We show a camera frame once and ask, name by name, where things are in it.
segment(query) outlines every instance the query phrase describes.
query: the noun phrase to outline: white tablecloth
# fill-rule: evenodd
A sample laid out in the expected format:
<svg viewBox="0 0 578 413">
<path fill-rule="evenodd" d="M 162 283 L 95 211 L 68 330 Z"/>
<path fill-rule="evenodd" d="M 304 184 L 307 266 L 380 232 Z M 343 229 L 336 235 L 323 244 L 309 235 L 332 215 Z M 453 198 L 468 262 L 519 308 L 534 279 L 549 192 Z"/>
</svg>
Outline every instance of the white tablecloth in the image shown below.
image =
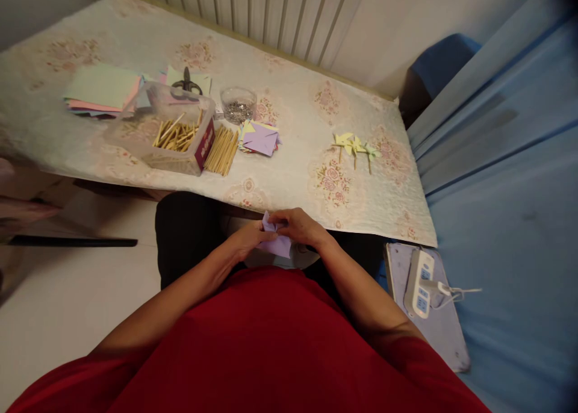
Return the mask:
<svg viewBox="0 0 578 413">
<path fill-rule="evenodd" d="M 62 94 L 97 62 L 158 75 L 171 64 L 210 73 L 211 97 L 240 85 L 256 118 L 279 128 L 271 158 L 239 152 L 227 177 L 151 169 L 104 143 L 107 126 L 69 113 Z M 101 0 L 0 55 L 4 155 L 45 171 L 147 188 L 190 190 L 256 211 L 301 206 L 329 229 L 436 246 L 414 157 L 396 104 L 219 34 L 140 0 Z M 383 157 L 338 163 L 333 133 L 354 132 Z"/>
</svg>

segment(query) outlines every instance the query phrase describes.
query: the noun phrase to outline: white wall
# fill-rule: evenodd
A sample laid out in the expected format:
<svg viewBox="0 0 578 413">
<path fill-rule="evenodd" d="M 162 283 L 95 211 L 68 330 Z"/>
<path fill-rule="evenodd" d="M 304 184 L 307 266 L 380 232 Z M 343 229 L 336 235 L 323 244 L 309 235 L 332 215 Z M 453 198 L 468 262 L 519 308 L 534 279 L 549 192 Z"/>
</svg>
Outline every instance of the white wall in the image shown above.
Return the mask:
<svg viewBox="0 0 578 413">
<path fill-rule="evenodd" d="M 362 0 L 331 70 L 396 97 L 429 46 L 454 33 L 479 43 L 525 0 Z"/>
<path fill-rule="evenodd" d="M 97 0 L 0 0 L 0 51 Z"/>
</svg>

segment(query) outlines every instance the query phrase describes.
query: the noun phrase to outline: person's right hand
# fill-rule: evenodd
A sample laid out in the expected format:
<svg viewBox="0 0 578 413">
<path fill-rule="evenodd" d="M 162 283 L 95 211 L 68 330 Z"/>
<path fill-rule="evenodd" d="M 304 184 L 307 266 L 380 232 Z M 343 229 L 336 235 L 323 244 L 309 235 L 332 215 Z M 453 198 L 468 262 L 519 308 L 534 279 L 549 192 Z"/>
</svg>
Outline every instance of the person's right hand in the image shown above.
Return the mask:
<svg viewBox="0 0 578 413">
<path fill-rule="evenodd" d="M 316 249 L 332 238 L 324 227 L 310 218 L 301 208 L 275 211 L 269 216 L 269 222 L 287 222 L 287 226 L 277 229 L 277 234 L 286 235 L 298 243 L 308 244 Z"/>
</svg>

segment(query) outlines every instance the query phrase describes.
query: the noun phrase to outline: white cable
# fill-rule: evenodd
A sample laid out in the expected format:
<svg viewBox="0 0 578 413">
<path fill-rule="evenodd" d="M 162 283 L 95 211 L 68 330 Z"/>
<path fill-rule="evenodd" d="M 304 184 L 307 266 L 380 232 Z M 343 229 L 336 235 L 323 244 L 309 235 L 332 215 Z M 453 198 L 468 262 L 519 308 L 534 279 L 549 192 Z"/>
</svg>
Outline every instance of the white cable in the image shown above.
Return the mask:
<svg viewBox="0 0 578 413">
<path fill-rule="evenodd" d="M 446 299 L 446 300 L 442 299 L 438 306 L 430 305 L 430 307 L 434 310 L 441 309 L 450 302 L 455 303 L 455 302 L 461 302 L 462 300 L 465 300 L 465 294 L 464 293 L 478 293 L 478 292 L 482 291 L 481 288 L 471 288 L 469 290 L 463 290 L 462 288 L 452 288 L 452 287 L 448 287 L 447 285 L 443 285 L 443 286 L 447 287 L 451 292 L 456 293 L 456 294 L 453 294 L 449 299 Z"/>
</svg>

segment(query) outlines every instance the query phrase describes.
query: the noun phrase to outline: white power strip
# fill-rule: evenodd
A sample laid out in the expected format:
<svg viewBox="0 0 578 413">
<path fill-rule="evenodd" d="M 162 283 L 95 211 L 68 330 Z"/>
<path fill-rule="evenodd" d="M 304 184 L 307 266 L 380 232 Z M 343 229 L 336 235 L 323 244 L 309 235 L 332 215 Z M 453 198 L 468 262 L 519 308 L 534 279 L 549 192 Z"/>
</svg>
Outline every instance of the white power strip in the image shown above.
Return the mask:
<svg viewBox="0 0 578 413">
<path fill-rule="evenodd" d="M 433 282 L 433 279 L 434 259 L 420 249 L 414 250 L 411 255 L 408 287 L 403 298 L 403 304 L 410 317 L 417 315 L 421 318 L 427 318 L 429 316 L 432 291 L 426 287 L 426 284 Z"/>
</svg>

